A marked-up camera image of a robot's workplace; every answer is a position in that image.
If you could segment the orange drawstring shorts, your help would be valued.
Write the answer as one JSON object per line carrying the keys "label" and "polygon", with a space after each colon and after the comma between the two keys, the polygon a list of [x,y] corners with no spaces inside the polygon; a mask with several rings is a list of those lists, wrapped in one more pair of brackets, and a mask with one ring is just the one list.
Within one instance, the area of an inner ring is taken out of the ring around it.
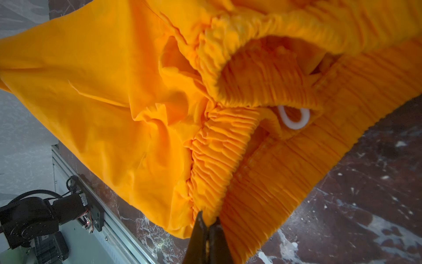
{"label": "orange drawstring shorts", "polygon": [[171,235],[252,257],[422,93],[421,1],[93,1],[1,40],[1,89]]}

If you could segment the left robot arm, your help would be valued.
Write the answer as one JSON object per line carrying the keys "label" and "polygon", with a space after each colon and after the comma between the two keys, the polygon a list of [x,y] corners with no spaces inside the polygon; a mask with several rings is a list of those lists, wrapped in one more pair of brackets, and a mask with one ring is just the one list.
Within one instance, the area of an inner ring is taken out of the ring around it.
{"label": "left robot arm", "polygon": [[10,249],[36,237],[55,234],[59,226],[88,211],[79,194],[50,202],[38,197],[23,198],[1,207],[1,237]]}

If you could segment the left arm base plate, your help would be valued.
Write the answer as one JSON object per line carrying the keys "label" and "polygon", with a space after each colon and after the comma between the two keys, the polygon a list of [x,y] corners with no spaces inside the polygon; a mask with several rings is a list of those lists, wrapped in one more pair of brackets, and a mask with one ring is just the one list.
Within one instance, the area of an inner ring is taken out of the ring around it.
{"label": "left arm base plate", "polygon": [[67,180],[66,185],[72,194],[79,194],[85,207],[85,212],[76,219],[78,223],[89,233],[93,233],[94,230],[102,232],[105,210],[93,191],[76,175],[71,176]]}

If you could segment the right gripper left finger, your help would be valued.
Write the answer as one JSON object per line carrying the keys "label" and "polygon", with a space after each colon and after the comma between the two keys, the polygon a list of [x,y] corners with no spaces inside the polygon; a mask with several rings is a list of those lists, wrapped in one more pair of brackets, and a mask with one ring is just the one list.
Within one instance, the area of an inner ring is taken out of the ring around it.
{"label": "right gripper left finger", "polygon": [[207,264],[206,245],[208,241],[208,227],[203,220],[203,212],[199,212],[192,230],[183,264]]}

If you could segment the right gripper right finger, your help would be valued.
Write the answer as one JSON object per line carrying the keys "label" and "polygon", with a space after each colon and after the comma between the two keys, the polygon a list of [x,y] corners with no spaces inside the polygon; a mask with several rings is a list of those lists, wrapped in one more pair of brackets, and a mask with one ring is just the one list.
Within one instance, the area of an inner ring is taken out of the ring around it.
{"label": "right gripper right finger", "polygon": [[209,228],[208,233],[208,263],[233,264],[229,246],[226,241],[223,226],[219,218]]}

